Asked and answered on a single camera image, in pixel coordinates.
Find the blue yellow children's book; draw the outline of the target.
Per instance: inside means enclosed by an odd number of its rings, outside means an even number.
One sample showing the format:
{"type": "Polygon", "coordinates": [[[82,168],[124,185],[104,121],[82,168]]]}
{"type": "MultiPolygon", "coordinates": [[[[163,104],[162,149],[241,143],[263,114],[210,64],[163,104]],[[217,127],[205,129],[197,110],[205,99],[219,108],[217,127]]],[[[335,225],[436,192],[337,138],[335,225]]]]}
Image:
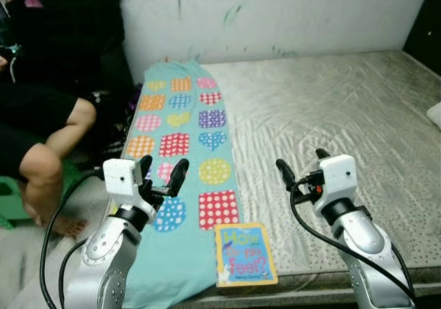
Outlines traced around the blue yellow children's book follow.
{"type": "Polygon", "coordinates": [[[278,273],[262,223],[214,226],[219,288],[275,285],[278,273]]]}

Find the teal blanket with coloured patches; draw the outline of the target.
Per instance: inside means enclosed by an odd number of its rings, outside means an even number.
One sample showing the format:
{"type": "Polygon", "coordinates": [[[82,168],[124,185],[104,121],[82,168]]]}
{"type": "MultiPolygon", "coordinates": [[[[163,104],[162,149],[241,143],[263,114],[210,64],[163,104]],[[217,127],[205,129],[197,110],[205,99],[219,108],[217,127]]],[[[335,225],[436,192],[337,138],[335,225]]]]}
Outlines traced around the teal blanket with coloured patches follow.
{"type": "Polygon", "coordinates": [[[122,157],[152,157],[148,179],[167,185],[180,160],[189,170],[142,232],[123,309],[168,309],[216,283],[214,225],[236,223],[236,208],[210,208],[210,195],[236,200],[229,113],[214,77],[196,62],[155,63],[144,73],[122,157]]]}

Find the person in black shorts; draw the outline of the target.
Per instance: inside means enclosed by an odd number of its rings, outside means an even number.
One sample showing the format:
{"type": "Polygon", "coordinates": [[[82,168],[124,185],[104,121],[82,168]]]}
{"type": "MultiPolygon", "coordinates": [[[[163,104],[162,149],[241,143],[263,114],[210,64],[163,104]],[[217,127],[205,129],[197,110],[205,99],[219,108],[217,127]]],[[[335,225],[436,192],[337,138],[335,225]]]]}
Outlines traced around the person in black shorts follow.
{"type": "Polygon", "coordinates": [[[86,220],[54,214],[62,198],[63,159],[94,125],[96,108],[54,88],[3,79],[11,60],[9,48],[0,47],[0,176],[18,180],[23,207],[38,226],[78,236],[86,220]]]}

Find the green plastic stool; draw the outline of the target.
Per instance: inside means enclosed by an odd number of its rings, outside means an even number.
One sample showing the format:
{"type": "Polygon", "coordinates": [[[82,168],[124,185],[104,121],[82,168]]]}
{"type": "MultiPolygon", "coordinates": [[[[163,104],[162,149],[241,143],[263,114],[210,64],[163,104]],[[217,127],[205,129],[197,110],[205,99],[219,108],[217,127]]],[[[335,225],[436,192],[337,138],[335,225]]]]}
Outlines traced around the green plastic stool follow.
{"type": "Polygon", "coordinates": [[[0,228],[12,230],[32,221],[23,205],[19,180],[0,176],[0,228]]]}

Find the black tufted headboard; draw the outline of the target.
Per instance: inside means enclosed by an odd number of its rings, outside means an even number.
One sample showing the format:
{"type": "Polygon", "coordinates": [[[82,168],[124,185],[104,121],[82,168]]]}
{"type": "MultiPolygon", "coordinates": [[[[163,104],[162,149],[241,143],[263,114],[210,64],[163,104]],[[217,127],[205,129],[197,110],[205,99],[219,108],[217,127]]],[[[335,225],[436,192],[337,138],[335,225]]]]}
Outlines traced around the black tufted headboard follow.
{"type": "Polygon", "coordinates": [[[441,0],[423,0],[403,51],[441,75],[441,0]]]}

